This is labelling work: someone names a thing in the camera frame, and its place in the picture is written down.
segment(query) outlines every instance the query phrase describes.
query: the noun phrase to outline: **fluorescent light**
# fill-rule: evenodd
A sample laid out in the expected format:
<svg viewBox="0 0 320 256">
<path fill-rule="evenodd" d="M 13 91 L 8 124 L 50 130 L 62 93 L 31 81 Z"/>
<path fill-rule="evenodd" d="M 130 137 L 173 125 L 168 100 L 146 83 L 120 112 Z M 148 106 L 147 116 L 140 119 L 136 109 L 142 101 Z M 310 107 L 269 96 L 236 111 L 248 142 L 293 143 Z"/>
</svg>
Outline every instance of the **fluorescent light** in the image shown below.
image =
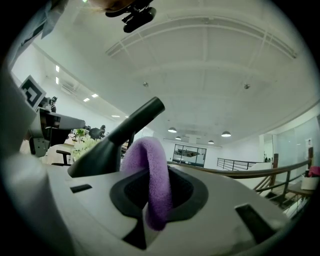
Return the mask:
<svg viewBox="0 0 320 256">
<path fill-rule="evenodd" d="M 231 133 L 228 132 L 228 131 L 224 131 L 221 136 L 222 136 L 222 137 L 230 137 L 230 136 L 231 136 Z"/>
<path fill-rule="evenodd" d="M 177 132 L 177 130 L 173 127 L 168 129 L 168 132 L 175 134 Z"/>
</svg>

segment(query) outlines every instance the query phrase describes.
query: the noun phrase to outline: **purple foam object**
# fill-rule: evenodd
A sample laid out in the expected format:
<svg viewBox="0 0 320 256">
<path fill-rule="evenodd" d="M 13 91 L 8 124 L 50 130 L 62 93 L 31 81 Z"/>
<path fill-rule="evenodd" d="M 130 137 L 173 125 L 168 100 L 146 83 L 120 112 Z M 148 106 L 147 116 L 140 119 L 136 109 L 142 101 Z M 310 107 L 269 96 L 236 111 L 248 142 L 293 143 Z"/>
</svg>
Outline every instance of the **purple foam object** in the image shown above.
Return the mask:
<svg viewBox="0 0 320 256">
<path fill-rule="evenodd" d="M 125 153 L 120 171 L 135 174 L 149 169 L 149 199 L 146 223 L 155 230 L 165 228 L 167 217 L 173 207 L 169 171 L 165 151 L 154 137 L 135 141 Z"/>
</svg>

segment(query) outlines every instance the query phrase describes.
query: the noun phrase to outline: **black railing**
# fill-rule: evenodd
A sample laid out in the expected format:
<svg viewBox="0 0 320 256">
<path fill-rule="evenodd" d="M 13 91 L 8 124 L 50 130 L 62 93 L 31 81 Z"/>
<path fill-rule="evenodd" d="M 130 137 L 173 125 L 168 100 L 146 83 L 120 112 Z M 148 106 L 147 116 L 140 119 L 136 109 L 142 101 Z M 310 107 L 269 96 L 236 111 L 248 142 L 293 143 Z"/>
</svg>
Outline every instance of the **black railing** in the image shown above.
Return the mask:
<svg viewBox="0 0 320 256">
<path fill-rule="evenodd" d="M 248 170 L 253 165 L 255 165 L 256 163 L 259 163 L 259 162 L 218 158 L 216 166 L 219 166 L 222 169 L 227 171 L 245 171 L 245 170 Z"/>
</svg>

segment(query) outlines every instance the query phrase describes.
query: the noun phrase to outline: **ceiling beam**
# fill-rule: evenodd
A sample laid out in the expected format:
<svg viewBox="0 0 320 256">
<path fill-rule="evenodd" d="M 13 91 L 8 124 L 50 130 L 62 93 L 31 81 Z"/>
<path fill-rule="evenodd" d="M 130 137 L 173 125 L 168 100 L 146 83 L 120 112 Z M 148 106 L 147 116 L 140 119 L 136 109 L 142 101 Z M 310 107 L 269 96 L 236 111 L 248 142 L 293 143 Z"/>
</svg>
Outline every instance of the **ceiling beam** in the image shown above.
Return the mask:
<svg viewBox="0 0 320 256">
<path fill-rule="evenodd" d="M 247 66 L 243 66 L 240 64 L 235 64 L 235 63 L 225 62 L 225 61 L 203 62 L 202 60 L 172 62 L 168 64 L 163 64 L 163 65 L 148 66 L 137 72 L 132 73 L 132 76 L 134 78 L 141 78 L 144 76 L 156 75 L 156 74 L 161 74 L 163 72 L 167 73 L 167 72 L 178 71 L 178 70 L 219 70 L 219 71 L 238 73 L 242 75 L 252 74 L 263 82 L 270 82 L 273 79 L 272 76 L 267 75 L 257 69 L 249 68 Z"/>
</svg>

